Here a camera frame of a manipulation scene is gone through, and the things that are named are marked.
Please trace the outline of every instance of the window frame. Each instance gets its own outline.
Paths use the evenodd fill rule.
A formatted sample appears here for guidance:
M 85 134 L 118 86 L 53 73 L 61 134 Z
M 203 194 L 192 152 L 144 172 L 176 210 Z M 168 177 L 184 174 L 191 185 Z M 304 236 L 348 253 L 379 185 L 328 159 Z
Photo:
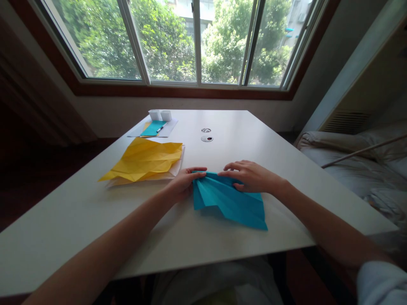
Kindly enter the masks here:
M 202 83 L 201 82 L 201 30 L 199 18 L 199 0 L 192 0 L 194 3 L 194 40 L 195 40 L 195 61 L 196 61 L 196 83 L 150 80 L 145 66 L 145 61 L 138 56 L 141 52 L 140 44 L 132 22 L 132 16 L 128 9 L 127 0 L 117 0 L 119 9 L 124 19 L 126 31 L 130 39 L 131 47 L 136 57 L 139 72 L 142 75 L 141 80 L 125 79 L 103 79 L 87 77 L 85 71 L 77 62 L 78 54 L 72 50 L 72 46 L 67 39 L 61 35 L 65 43 L 61 42 L 61 37 L 56 33 L 60 31 L 53 22 L 53 16 L 35 3 L 35 0 L 8 0 L 20 19 L 26 25 L 33 37 L 36 39 L 44 53 L 51 63 L 57 69 L 64 81 L 70 87 L 76 96 L 100 96 L 100 97 L 178 97 L 178 98 L 212 98 L 212 99 L 250 99 L 250 100 L 292 100 L 305 75 L 305 72 L 317 50 L 317 47 L 333 17 L 340 0 L 327 0 L 319 6 L 319 11 L 315 12 L 311 19 L 311 14 L 307 15 L 305 26 L 311 28 L 307 31 L 307 36 L 300 34 L 301 40 L 306 39 L 305 43 L 297 43 L 293 50 L 293 56 L 289 63 L 297 61 L 296 65 L 288 66 L 284 73 L 282 84 L 277 86 L 249 85 L 243 86 L 245 75 L 242 73 L 238 84 L 227 83 Z M 253 8 L 265 0 L 254 0 Z M 310 11 L 315 7 L 313 1 Z M 249 35 L 247 38 L 246 50 L 243 58 L 243 72 L 250 55 L 249 40 L 253 39 L 255 33 L 252 28 L 255 26 L 255 12 L 252 10 L 251 22 L 249 25 Z

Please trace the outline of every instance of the forearm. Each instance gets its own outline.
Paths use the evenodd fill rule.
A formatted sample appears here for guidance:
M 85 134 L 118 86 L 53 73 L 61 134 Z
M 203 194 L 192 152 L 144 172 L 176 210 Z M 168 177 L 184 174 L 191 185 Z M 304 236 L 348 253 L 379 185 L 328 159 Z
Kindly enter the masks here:
M 162 191 L 57 270 L 26 304 L 90 304 L 169 211 Z
M 307 227 L 316 242 L 333 258 L 350 268 L 366 261 L 393 261 L 370 239 L 288 182 L 276 195 Z

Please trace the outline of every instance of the curtain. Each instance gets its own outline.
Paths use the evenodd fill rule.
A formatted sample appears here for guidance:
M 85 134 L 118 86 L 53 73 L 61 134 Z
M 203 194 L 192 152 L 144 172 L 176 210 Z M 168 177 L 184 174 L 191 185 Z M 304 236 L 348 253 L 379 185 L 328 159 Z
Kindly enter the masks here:
M 68 99 L 0 19 L 0 100 L 50 145 L 96 140 Z

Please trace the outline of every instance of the person's right hand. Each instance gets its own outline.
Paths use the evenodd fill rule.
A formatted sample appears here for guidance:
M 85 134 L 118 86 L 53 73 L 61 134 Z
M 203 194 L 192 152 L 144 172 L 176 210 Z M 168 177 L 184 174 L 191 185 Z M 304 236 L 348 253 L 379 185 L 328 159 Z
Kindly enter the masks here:
M 242 192 L 270 193 L 275 195 L 276 192 L 287 183 L 287 181 L 280 176 L 270 172 L 257 163 L 247 160 L 229 163 L 223 170 L 224 172 L 218 173 L 218 176 L 230 177 L 242 181 L 243 184 L 233 184 L 238 191 Z

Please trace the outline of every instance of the blue origami paper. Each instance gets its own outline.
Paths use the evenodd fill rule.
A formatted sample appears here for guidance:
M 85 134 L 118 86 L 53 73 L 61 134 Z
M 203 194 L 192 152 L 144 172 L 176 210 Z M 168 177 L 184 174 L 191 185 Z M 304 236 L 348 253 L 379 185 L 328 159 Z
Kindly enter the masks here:
M 141 133 L 141 136 L 156 136 L 157 130 L 162 127 L 166 121 L 152 121 L 150 126 L 148 126 L 145 131 Z
M 195 179 L 194 209 L 217 206 L 229 220 L 268 230 L 261 194 L 240 192 L 234 188 L 233 183 L 242 184 L 239 180 L 221 177 L 214 172 L 206 172 L 205 177 Z

